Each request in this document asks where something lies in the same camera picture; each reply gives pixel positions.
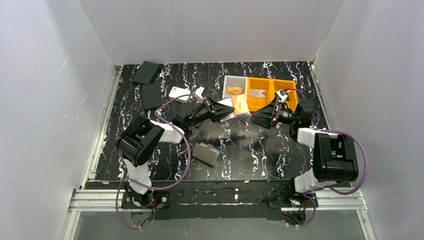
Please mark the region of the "red leather card holder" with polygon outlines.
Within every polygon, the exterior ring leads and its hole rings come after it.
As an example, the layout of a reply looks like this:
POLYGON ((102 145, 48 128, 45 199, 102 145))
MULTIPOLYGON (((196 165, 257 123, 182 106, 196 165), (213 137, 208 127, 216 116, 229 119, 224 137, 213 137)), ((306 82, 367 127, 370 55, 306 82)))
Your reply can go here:
POLYGON ((230 113, 227 113, 224 118, 219 121, 220 124, 232 119, 239 119, 240 121, 245 123, 252 116, 249 110, 247 97, 245 96, 245 94, 226 97, 219 100, 218 103, 234 108, 234 110, 232 110, 230 113))

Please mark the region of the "orange credit card from holder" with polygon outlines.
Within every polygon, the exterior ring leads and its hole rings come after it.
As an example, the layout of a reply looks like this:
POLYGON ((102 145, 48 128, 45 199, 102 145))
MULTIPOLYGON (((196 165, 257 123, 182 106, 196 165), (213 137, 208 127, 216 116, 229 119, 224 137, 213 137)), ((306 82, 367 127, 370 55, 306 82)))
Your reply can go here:
POLYGON ((230 99, 232 106, 234 107, 233 113, 236 116, 250 114, 247 98, 244 94, 234 95, 230 99))

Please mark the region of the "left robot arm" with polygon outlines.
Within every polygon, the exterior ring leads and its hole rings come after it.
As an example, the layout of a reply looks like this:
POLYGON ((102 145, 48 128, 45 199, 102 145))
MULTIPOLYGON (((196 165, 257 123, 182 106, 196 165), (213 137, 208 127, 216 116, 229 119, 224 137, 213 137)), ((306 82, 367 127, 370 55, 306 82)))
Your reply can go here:
POLYGON ((124 189, 127 200, 146 208, 153 204, 154 191, 148 160, 159 143, 188 144, 192 128, 199 128, 206 121, 225 123, 232 119, 246 122, 251 117, 247 100, 243 94, 214 101, 210 97, 197 98, 198 106, 183 103, 172 121, 157 122, 144 116, 136 117, 116 141, 116 149, 128 170, 128 181, 124 189))

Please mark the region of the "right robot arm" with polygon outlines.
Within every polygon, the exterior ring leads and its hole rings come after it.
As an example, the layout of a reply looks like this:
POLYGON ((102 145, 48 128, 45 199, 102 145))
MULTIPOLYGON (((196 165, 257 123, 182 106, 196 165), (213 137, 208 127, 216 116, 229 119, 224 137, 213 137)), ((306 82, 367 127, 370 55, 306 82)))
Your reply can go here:
POLYGON ((303 204, 309 202, 313 192, 339 183, 355 181, 359 176, 355 143, 351 137, 340 133, 311 128, 314 103, 307 98, 299 100, 295 110, 284 106, 276 96, 267 106, 251 115, 251 123, 271 129, 278 123, 289 126, 290 138, 298 144, 313 150, 312 168, 293 177, 288 186, 265 199, 271 203, 277 200, 292 200, 303 204))

